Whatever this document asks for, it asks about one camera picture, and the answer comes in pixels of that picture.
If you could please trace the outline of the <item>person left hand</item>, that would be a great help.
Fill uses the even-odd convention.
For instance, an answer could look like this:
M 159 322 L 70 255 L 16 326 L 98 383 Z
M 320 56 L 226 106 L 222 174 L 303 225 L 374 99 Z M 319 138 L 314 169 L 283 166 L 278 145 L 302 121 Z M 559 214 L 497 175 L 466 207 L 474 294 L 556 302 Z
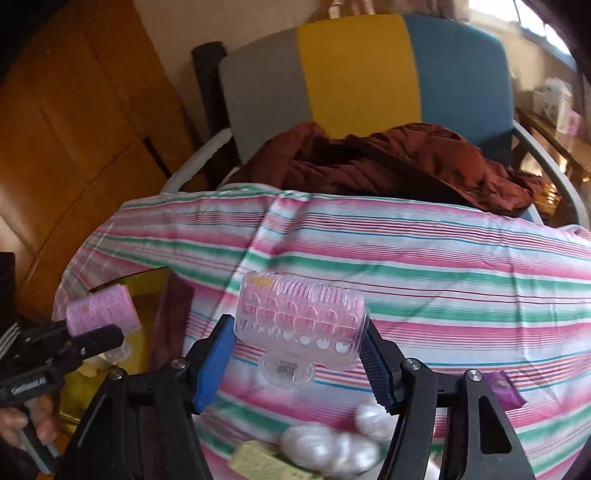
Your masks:
M 54 403 L 52 398 L 44 394 L 36 399 L 31 418 L 36 422 L 37 437 L 43 445 L 52 443 L 58 433 L 56 422 L 53 418 Z M 25 451 L 26 447 L 20 439 L 19 432 L 28 424 L 26 415 L 15 407 L 1 410 L 0 430 L 1 437 L 12 447 Z

